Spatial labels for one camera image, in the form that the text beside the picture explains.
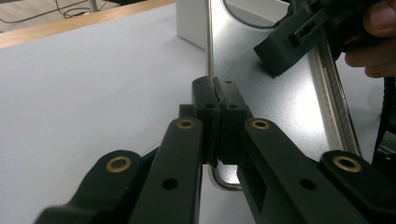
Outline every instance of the black cable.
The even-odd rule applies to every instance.
[[[81,2],[77,2],[77,3],[74,3],[74,4],[69,5],[69,6],[66,6],[66,7],[72,7],[72,6],[81,4],[81,3],[86,2],[86,1],[87,1],[87,0],[83,0],[83,1],[81,1]],[[18,22],[22,22],[22,21],[29,21],[29,20],[31,20],[31,19],[34,19],[34,18],[37,18],[37,17],[40,17],[40,16],[44,16],[44,15],[50,14],[51,12],[57,11],[57,10],[59,10],[59,9],[57,8],[57,9],[54,9],[54,10],[52,10],[52,11],[44,12],[44,13],[35,15],[35,16],[33,16],[33,17],[29,17],[29,18],[20,20],[20,21],[4,21],[4,20],[2,20],[1,18],[0,18],[0,21],[2,21],[3,23],[18,23]]]
[[[88,7],[77,7],[77,8],[71,8],[69,10],[66,10],[65,12],[62,12],[61,9],[63,8],[59,8],[59,4],[58,4],[58,0],[54,0],[55,4],[56,4],[56,8],[58,9],[58,12],[61,13],[65,19],[69,19],[69,18],[73,18],[76,16],[81,16],[83,14],[85,14],[86,12],[91,12],[90,9]],[[88,10],[86,12],[79,12],[73,15],[68,15],[67,13],[73,10]]]
[[[395,77],[384,78],[384,101],[382,103],[381,121],[379,123],[378,135],[375,141],[375,150],[378,149],[387,131],[393,105],[395,103]]]

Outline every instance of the brass insert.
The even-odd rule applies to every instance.
[[[260,130],[267,130],[270,128],[270,124],[264,120],[254,120],[253,123],[251,123],[251,125],[254,128],[260,129]]]
[[[189,119],[183,119],[178,122],[177,127],[180,129],[191,129],[194,127],[194,122]]]
[[[131,165],[132,165],[131,159],[129,159],[128,157],[124,157],[124,156],[118,156],[116,158],[111,159],[107,163],[106,169],[110,173],[119,173],[119,172],[125,171]]]
[[[352,173],[358,173],[362,169],[360,163],[346,156],[336,156],[332,162],[339,168]]]

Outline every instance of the wooden table edge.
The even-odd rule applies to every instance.
[[[39,39],[45,36],[56,35],[84,26],[93,25],[99,22],[112,21],[172,3],[175,3],[175,0],[147,0],[124,7],[115,7],[105,11],[95,12],[86,16],[50,22],[20,30],[1,33],[0,49]]]

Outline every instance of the screw hole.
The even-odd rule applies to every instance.
[[[174,178],[165,179],[163,181],[163,188],[167,190],[175,189],[177,188],[177,185],[177,180],[175,180]]]
[[[180,129],[190,129],[194,127],[194,122],[188,119],[184,119],[177,124],[177,127],[179,127]]]
[[[110,173],[119,173],[128,169],[131,166],[131,164],[132,164],[131,159],[129,159],[128,157],[119,156],[111,159],[107,163],[106,169]]]
[[[270,125],[263,120],[254,120],[252,126],[260,130],[267,130],[270,128]]]
[[[339,168],[352,173],[358,173],[362,169],[360,163],[346,156],[334,157],[334,159],[332,159],[332,162],[334,162],[334,164]]]
[[[305,189],[314,190],[317,188],[317,185],[310,179],[301,179],[300,185]]]

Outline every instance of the human hand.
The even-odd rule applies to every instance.
[[[355,45],[346,53],[346,63],[365,67],[368,77],[396,76],[396,0],[384,0],[371,6],[363,16],[366,31],[388,39],[378,46]]]

